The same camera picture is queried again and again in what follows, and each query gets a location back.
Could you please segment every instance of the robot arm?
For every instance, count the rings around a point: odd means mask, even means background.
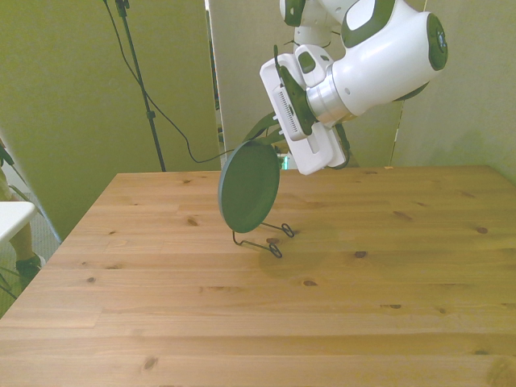
[[[299,34],[314,43],[320,43],[319,32],[323,28],[331,31],[342,15],[341,38],[346,54],[333,61],[318,44],[300,44],[294,54],[279,55],[260,71],[303,174],[344,162],[332,129],[336,123],[375,105],[413,97],[447,61],[444,31],[435,15],[417,12],[403,0],[349,3],[281,0],[287,23],[317,31]]]
[[[326,47],[331,33],[342,25],[346,11],[356,0],[280,0],[285,23],[294,30],[294,43]]]

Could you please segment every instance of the wood grain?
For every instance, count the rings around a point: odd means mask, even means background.
[[[236,246],[219,173],[118,175],[0,320],[0,386],[516,386],[516,189],[284,171]]]

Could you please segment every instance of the wood knot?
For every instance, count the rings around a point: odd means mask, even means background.
[[[158,358],[151,356],[145,360],[144,369],[153,369],[156,364],[158,364]]]
[[[324,207],[324,203],[321,203],[321,202],[309,202],[309,203],[306,203],[306,206],[310,210],[317,210],[319,208],[323,208]]]
[[[409,221],[412,220],[412,218],[409,215],[407,215],[403,212],[400,212],[400,211],[393,211],[393,214],[395,214],[396,216],[399,216],[400,218],[403,218],[405,220],[409,220]]]
[[[311,280],[305,280],[303,281],[304,286],[318,286],[317,282],[311,281]]]
[[[236,286],[207,286],[206,287],[210,292],[223,292],[223,293],[232,293],[239,291],[239,288]]]
[[[466,191],[459,191],[462,196],[465,196],[466,198],[474,198],[475,195],[473,195],[472,193],[469,193],[469,192],[466,192]]]

